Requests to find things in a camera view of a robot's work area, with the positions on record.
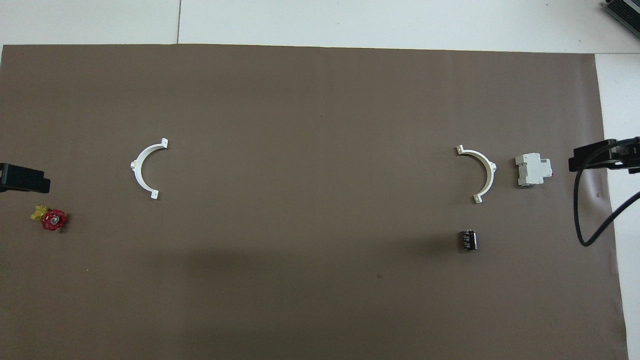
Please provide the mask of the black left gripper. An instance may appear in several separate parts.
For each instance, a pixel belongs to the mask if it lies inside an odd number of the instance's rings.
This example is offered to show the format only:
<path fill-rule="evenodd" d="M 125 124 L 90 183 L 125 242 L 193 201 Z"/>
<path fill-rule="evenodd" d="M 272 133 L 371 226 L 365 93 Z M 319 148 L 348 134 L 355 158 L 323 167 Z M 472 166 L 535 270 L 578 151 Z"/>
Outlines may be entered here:
<path fill-rule="evenodd" d="M 45 172 L 2 162 L 0 164 L 0 192 L 19 191 L 50 193 L 51 180 Z"/>

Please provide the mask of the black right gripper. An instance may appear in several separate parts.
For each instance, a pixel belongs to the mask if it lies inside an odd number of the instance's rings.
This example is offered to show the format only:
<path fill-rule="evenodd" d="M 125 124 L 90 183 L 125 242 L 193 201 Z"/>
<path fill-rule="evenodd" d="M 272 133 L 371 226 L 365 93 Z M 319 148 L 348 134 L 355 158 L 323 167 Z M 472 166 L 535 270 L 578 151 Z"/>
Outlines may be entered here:
<path fill-rule="evenodd" d="M 627 170 L 629 174 L 640 172 L 640 144 L 638 137 L 605 139 L 574 148 L 568 159 L 568 169 L 576 173 L 581 167 L 588 169 Z"/>

